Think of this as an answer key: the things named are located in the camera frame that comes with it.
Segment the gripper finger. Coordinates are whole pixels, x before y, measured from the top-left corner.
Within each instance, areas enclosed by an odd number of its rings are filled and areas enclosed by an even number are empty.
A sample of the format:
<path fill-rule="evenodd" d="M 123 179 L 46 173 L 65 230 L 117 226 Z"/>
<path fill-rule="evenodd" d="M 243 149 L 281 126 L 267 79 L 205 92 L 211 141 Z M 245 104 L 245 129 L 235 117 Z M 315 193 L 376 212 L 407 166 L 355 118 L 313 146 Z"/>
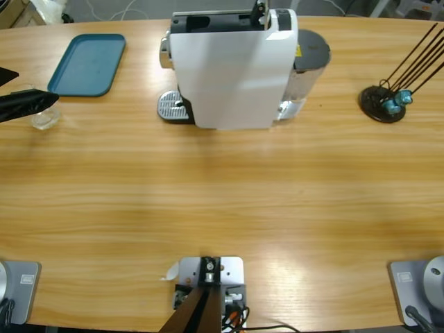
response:
<path fill-rule="evenodd" d="M 28 89 L 1 96 L 1 123 L 27 117 L 50 108 L 58 94 Z"/>
<path fill-rule="evenodd" d="M 0 67 L 0 86 L 16 79 L 19 74 L 16 71 Z"/>

